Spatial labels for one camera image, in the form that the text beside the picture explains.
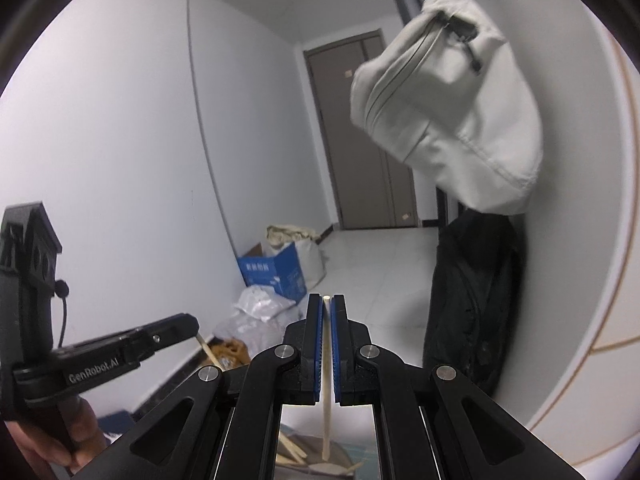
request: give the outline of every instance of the blue box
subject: blue box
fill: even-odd
[[[289,244],[275,256],[264,256],[262,245],[255,245],[238,258],[238,266],[247,286],[271,285],[277,294],[298,303],[306,294],[295,244]]]

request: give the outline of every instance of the silver screw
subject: silver screw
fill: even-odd
[[[273,351],[276,354],[276,357],[280,359],[286,359],[287,357],[291,357],[293,355],[294,349],[293,346],[290,345],[280,345],[277,346]]]
[[[456,378],[456,369],[450,366],[444,365],[436,370],[436,375],[443,381],[452,381]]]
[[[205,366],[198,372],[198,377],[201,381],[205,381],[206,383],[208,383],[209,381],[216,380],[219,374],[220,372],[215,366]]]
[[[380,355],[380,349],[375,345],[364,345],[360,349],[360,355],[365,359],[373,359]]]

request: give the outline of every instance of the floor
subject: floor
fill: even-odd
[[[343,294],[348,317],[367,325],[372,343],[420,366],[437,242],[434,228],[333,232],[320,245],[326,276],[311,292]],[[282,422],[320,435],[321,403],[285,406]],[[375,444],[370,407],[334,404],[331,427],[338,442]]]

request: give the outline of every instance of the brown door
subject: brown door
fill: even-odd
[[[416,225],[411,170],[350,120],[353,73],[382,50],[375,33],[306,53],[343,229]]]

